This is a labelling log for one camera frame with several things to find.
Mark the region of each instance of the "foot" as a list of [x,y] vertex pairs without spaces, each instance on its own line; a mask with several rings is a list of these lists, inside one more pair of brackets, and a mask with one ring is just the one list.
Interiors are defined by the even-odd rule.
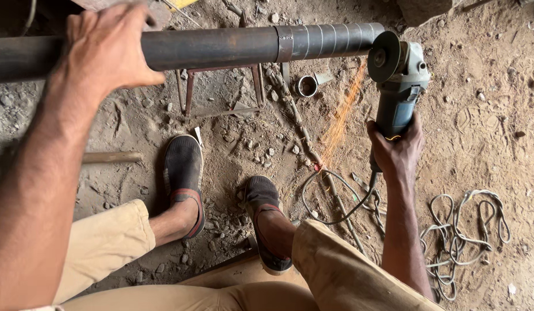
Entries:
[[173,138],[165,152],[163,171],[171,207],[150,219],[156,245],[192,238],[203,230],[202,172],[203,158],[198,141],[190,135]]
[[246,185],[248,214],[253,220],[263,268],[281,275],[292,267],[292,240],[295,227],[279,209],[279,194],[265,176],[253,176]]

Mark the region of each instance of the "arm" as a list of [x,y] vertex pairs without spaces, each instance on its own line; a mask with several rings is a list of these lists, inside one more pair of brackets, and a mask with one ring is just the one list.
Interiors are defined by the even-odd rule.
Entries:
[[433,300],[415,215],[415,169],[424,145],[420,117],[413,114],[409,129],[395,144],[384,139],[374,121],[369,121],[367,131],[388,187],[382,268]]
[[52,303],[67,252],[81,158],[100,102],[115,88],[158,84],[140,47],[144,5],[68,18],[68,53],[0,180],[0,310]]

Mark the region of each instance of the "grinder handle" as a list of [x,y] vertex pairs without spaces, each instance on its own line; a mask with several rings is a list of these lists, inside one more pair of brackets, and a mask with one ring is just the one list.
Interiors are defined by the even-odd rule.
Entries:
[[[426,89],[425,83],[419,82],[382,82],[378,83],[380,101],[376,114],[376,124],[387,141],[398,140],[411,121],[413,110],[419,94]],[[382,173],[376,164],[371,148],[370,164],[373,172]]]

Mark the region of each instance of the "pipe section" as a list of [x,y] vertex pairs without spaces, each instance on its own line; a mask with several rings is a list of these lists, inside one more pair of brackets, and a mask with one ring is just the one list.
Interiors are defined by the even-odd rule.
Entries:
[[[154,70],[366,55],[381,24],[299,25],[145,32],[141,44]],[[0,38],[0,83],[44,79],[63,38]]]

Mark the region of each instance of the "hand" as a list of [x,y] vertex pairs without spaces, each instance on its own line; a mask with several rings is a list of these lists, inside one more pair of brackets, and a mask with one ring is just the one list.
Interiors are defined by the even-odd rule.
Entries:
[[376,164],[382,169],[388,185],[405,182],[415,184],[415,169],[424,147],[421,118],[413,112],[409,128],[397,142],[389,142],[378,130],[374,121],[367,123],[367,132],[373,143]]
[[146,5],[126,3],[70,15],[67,54],[50,77],[51,88],[55,82],[69,83],[82,94],[96,96],[98,108],[116,88],[163,83],[164,74],[147,66],[140,46],[147,16]]

